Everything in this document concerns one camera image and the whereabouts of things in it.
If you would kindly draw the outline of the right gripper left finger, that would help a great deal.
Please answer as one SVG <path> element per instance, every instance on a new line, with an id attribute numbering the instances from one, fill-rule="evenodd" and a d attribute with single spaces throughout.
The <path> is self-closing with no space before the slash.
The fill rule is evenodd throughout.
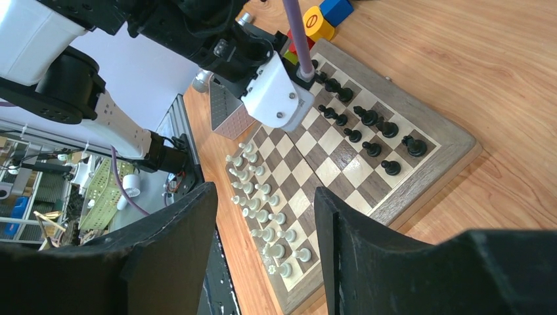
<path id="1" fill-rule="evenodd" d="M 196 314 L 204 218 L 217 189 L 189 197 L 81 246 L 1 246 L 2 314 Z"/>

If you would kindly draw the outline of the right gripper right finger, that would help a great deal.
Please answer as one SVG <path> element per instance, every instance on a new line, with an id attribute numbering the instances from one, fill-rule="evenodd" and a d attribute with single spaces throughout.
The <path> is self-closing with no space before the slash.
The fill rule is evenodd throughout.
<path id="1" fill-rule="evenodd" d="M 330 314 L 555 314 L 556 231 L 471 229 L 432 245 L 328 188 L 315 220 Z"/>

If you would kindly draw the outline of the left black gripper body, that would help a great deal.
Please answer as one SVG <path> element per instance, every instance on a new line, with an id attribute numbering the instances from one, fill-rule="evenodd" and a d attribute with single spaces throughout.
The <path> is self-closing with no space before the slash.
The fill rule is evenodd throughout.
<path id="1" fill-rule="evenodd" d="M 127 20 L 132 37 L 148 39 L 213 72 L 238 98 L 251 92 L 259 67 L 282 50 L 288 38 L 236 17 L 245 1 L 137 1 Z"/>

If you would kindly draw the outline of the grey toy microphone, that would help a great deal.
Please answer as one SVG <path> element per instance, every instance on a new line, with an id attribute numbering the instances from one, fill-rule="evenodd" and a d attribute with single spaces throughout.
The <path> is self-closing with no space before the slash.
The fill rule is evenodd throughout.
<path id="1" fill-rule="evenodd" d="M 238 20 L 237 23 L 241 26 L 245 24 L 250 24 L 254 17 L 249 13 L 245 12 Z M 208 70 L 199 69 L 195 78 L 192 81 L 191 87 L 199 93 L 207 93 L 209 91 L 210 79 L 213 73 Z"/>

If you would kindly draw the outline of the wooden chess board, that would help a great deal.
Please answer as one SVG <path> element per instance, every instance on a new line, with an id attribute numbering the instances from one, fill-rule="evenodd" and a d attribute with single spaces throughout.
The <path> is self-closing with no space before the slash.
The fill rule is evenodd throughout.
<path id="1" fill-rule="evenodd" d="M 331 42 L 311 49 L 317 71 L 352 90 L 349 102 L 319 83 L 292 132 L 257 124 L 225 159 L 233 203 L 246 219 L 283 314 L 323 292 L 315 190 L 400 227 L 481 152 L 474 136 Z"/>

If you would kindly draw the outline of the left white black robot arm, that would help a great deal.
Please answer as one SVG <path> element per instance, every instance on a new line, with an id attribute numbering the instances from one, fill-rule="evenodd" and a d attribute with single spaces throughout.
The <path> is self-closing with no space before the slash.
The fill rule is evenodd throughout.
<path id="1" fill-rule="evenodd" d="M 147 39 L 231 83 L 237 96 L 279 53 L 280 35 L 241 26 L 243 1 L 2 1 L 1 98 L 49 121 L 83 125 L 150 173 L 179 173 L 186 150 L 164 144 L 113 101 L 98 63 L 72 46 L 86 33 Z"/>

